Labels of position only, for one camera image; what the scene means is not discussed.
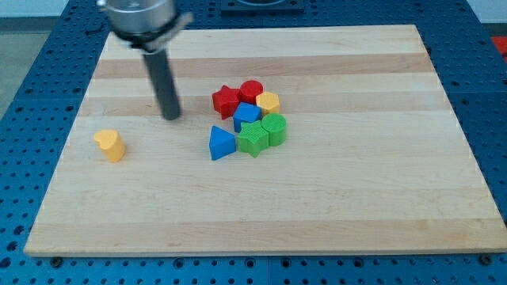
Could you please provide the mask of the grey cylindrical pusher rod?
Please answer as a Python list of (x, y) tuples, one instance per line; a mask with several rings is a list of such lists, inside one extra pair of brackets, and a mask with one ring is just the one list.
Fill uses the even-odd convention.
[(166, 50), (162, 49), (153, 54), (146, 54), (143, 56), (143, 60), (150, 76), (162, 117), (166, 120), (179, 118), (181, 108)]

